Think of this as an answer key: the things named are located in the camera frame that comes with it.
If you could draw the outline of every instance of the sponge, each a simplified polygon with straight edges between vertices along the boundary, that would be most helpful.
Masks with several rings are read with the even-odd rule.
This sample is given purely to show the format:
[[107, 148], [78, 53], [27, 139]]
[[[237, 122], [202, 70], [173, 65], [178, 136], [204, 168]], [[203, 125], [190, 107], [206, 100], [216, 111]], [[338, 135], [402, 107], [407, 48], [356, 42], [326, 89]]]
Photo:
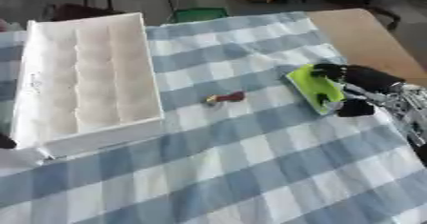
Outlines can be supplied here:
[[306, 98], [310, 105], [319, 114], [327, 114], [330, 109], [320, 104], [319, 94], [326, 94], [330, 102], [339, 102], [345, 98], [340, 88], [326, 77], [313, 77], [314, 65], [307, 64], [299, 69], [286, 74], [286, 77], [296, 86], [301, 94]]

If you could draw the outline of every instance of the robotic hand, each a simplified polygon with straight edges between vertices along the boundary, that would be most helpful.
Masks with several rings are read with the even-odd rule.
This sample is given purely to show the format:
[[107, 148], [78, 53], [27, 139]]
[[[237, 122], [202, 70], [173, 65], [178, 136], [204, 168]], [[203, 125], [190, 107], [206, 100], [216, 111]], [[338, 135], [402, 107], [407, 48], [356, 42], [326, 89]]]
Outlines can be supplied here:
[[[351, 84], [366, 92], [382, 94], [398, 90], [405, 81], [367, 67], [326, 63], [315, 65], [312, 76], [325, 76], [337, 83]], [[343, 101], [336, 113], [340, 117], [371, 115], [375, 113], [375, 107], [366, 99], [349, 98]]]
[[383, 107], [397, 122], [397, 128], [427, 167], [427, 89], [382, 71], [361, 66], [317, 64], [312, 76], [325, 76], [361, 88], [358, 98], [348, 98], [336, 110], [338, 116], [373, 114]]
[[367, 92], [389, 93], [404, 79], [377, 71], [372, 68], [356, 65], [317, 64], [313, 76], [326, 76], [335, 82], [353, 84]]

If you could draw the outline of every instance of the wooden table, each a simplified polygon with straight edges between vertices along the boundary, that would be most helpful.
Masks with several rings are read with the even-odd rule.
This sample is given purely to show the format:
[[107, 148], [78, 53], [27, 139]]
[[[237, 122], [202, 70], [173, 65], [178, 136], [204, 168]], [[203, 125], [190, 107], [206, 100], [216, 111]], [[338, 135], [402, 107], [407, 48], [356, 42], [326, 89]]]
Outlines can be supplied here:
[[313, 22], [351, 64], [372, 67], [427, 87], [427, 73], [366, 10], [310, 12]]

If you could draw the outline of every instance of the white tray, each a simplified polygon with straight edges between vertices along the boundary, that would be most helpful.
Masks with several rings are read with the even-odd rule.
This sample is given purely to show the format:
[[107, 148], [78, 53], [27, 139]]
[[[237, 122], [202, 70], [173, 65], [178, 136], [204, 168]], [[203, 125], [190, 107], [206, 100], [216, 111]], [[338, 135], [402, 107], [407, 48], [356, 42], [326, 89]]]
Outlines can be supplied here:
[[11, 125], [17, 151], [64, 156], [146, 140], [164, 113], [141, 13], [29, 22]]

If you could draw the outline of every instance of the checkered tablecloth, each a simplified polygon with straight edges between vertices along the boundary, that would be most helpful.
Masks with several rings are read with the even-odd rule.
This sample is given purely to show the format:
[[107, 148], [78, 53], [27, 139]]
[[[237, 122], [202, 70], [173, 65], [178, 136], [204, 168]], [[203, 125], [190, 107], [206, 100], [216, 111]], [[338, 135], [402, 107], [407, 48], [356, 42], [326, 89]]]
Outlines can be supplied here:
[[[301, 12], [148, 28], [166, 132], [0, 169], [0, 223], [419, 223], [427, 172], [390, 117], [319, 116], [278, 76], [345, 62]], [[10, 121], [24, 32], [0, 34]], [[245, 91], [206, 108], [210, 94]]]

